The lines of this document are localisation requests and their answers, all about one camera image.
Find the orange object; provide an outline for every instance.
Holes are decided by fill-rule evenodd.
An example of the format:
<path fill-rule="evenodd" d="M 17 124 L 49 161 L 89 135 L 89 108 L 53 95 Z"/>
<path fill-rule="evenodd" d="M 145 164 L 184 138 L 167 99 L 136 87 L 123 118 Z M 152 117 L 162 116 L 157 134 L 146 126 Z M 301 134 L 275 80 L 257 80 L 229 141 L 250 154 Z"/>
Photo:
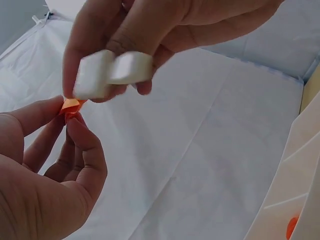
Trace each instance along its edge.
<path fill-rule="evenodd" d="M 291 238 L 291 235 L 295 230 L 298 220 L 299 220 L 299 216 L 295 216 L 289 221 L 288 226 L 286 228 L 286 235 L 285 235 L 287 240 Z"/>
<path fill-rule="evenodd" d="M 72 118 L 81 107 L 85 104 L 86 100 L 66 99 L 60 110 L 59 115 L 64 114 L 65 122 Z"/>

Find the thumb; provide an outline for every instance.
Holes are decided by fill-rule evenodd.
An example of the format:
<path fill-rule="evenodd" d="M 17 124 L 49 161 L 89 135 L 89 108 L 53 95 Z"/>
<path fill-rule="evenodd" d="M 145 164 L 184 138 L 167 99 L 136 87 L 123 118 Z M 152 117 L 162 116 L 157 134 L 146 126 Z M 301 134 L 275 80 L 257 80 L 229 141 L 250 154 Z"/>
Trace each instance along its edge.
<path fill-rule="evenodd" d="M 182 20 L 184 11 L 180 2 L 135 0 L 106 48 L 117 55 L 128 51 L 153 55 L 162 39 Z"/>

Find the white plastic object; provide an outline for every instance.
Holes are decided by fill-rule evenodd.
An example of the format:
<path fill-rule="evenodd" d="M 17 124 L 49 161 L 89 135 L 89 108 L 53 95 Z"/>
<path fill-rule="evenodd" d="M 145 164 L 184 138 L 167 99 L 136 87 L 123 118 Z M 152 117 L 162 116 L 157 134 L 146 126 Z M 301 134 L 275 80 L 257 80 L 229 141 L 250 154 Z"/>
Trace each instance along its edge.
<path fill-rule="evenodd" d="M 79 65 L 73 95 L 79 100 L 102 99 L 108 94 L 106 82 L 113 69 L 115 54 L 98 51 L 84 57 Z"/>
<path fill-rule="evenodd" d="M 137 52 L 126 52 L 115 59 L 108 84 L 124 85 L 144 82 L 152 77 L 152 56 Z"/>

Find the hand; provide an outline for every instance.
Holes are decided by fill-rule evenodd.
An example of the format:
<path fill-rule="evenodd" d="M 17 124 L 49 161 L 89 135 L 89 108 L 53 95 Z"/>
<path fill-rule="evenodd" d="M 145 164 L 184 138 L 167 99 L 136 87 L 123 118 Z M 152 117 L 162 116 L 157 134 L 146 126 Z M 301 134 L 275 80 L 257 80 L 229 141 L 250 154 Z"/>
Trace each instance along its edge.
<path fill-rule="evenodd" d="M 63 91 L 72 91 L 81 58 L 102 49 L 154 56 L 154 72 L 175 53 L 248 34 L 266 22 L 283 0 L 87 0 L 79 12 L 63 63 Z M 137 84 L 150 93 L 152 82 Z M 114 87 L 104 101 L 124 93 Z"/>
<path fill-rule="evenodd" d="M 60 240 L 87 220 L 105 183 L 99 139 L 80 115 L 67 123 L 57 162 L 37 174 L 64 127 L 63 98 L 0 114 L 0 239 Z M 24 152 L 24 137 L 45 126 Z"/>

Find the crumpled white sheet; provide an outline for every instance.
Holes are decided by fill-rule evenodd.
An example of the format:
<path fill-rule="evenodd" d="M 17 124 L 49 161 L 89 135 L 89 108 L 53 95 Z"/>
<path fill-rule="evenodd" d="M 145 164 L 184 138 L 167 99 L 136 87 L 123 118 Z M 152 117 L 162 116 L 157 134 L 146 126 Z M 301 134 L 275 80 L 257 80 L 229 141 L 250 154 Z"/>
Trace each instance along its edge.
<path fill-rule="evenodd" d="M 85 0 L 46 0 L 46 3 L 50 10 L 74 19 Z M 276 14 L 254 32 L 205 49 L 308 80 L 313 61 L 320 62 L 319 9 L 320 0 L 286 0 Z"/>
<path fill-rule="evenodd" d="M 0 111 L 61 94 L 71 26 L 50 20 L 0 57 Z M 109 175 L 87 223 L 67 239 L 242 239 L 276 172 L 303 85 L 203 49 L 178 54 L 153 82 L 149 96 L 130 88 L 81 110 Z"/>

